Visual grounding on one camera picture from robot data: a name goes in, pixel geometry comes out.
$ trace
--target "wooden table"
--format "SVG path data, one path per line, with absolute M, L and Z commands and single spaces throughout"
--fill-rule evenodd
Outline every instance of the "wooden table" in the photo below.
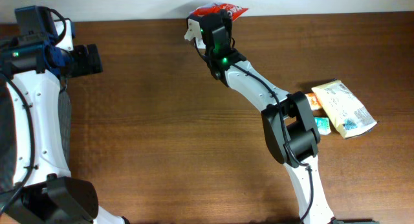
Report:
M 414 222 L 414 13 L 244 17 L 236 47 L 290 92 L 341 79 L 380 121 L 319 144 L 338 219 Z M 259 113 L 215 81 L 186 43 L 185 20 L 77 23 L 104 73 L 70 80 L 72 176 L 131 223 L 248 223 L 296 218 L 284 167 Z M 15 26 L 0 33 L 15 34 Z M 14 223 L 4 216 L 0 223 Z

